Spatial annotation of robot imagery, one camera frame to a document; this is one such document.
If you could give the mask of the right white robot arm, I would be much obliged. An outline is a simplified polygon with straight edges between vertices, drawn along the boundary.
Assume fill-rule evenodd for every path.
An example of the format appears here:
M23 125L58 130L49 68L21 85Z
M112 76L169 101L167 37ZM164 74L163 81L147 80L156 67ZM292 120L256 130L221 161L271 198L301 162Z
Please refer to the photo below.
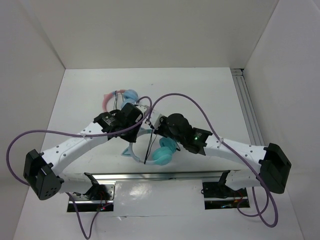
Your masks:
M157 134L181 144L190 153L245 165L246 169L222 173L218 190L223 196L230 196L239 189L260 186L275 194L285 191L292 164L277 144L257 146L215 137L210 131L192 127L180 113L164 116L153 111L149 125Z

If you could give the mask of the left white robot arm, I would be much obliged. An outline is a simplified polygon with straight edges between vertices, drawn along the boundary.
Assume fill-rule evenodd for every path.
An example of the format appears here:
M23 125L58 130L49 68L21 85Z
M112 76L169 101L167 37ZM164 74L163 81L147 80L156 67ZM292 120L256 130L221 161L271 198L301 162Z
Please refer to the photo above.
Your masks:
M25 180L41 201L57 193L75 193L88 200L106 194L106 187L99 184L92 174L65 174L63 171L82 155L112 138L135 142L148 109L147 106L126 103L120 110L100 113L80 132L79 137L71 137L43 152L31 150L25 157Z

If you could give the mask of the teal cat ear headphones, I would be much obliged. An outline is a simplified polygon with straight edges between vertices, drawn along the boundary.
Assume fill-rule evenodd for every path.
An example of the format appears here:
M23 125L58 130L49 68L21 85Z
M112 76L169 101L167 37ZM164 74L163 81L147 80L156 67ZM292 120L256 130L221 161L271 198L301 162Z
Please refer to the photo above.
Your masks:
M133 151L133 142L130 142L128 147L123 150L121 156L132 158L135 162L141 163L144 165L158 165L164 166L169 164L172 161L173 155L175 152L180 151L180 147L177 142L169 137L162 137L159 140L160 148L156 149L152 155L151 160L149 158L149 150L146 153L145 159L142 160L135 155Z

